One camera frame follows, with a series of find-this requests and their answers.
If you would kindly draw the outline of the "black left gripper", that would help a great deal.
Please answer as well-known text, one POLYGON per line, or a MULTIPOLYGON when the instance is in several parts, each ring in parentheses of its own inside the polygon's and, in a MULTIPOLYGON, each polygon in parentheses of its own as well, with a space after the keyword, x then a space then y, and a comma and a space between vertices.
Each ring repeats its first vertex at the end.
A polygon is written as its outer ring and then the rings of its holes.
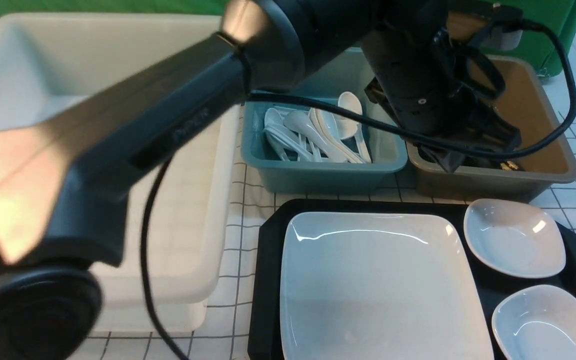
POLYGON ((506 89, 500 71, 477 48, 454 43, 447 28, 423 40, 383 27, 360 47, 386 98, 382 108, 402 129, 486 153, 521 144, 519 129, 492 105, 506 89))

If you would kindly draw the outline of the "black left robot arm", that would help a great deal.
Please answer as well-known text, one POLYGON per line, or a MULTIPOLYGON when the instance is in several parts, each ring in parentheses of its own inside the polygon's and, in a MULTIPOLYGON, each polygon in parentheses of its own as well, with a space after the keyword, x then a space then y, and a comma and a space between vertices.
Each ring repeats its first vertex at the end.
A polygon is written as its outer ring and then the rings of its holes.
POLYGON ((448 155, 523 157, 519 130, 487 109, 506 85, 448 36, 445 0, 231 0, 219 29, 34 125, 0 130, 0 360, 65 360, 102 308, 95 263, 124 256, 128 196, 245 101, 289 96, 356 43, 411 141, 448 155))

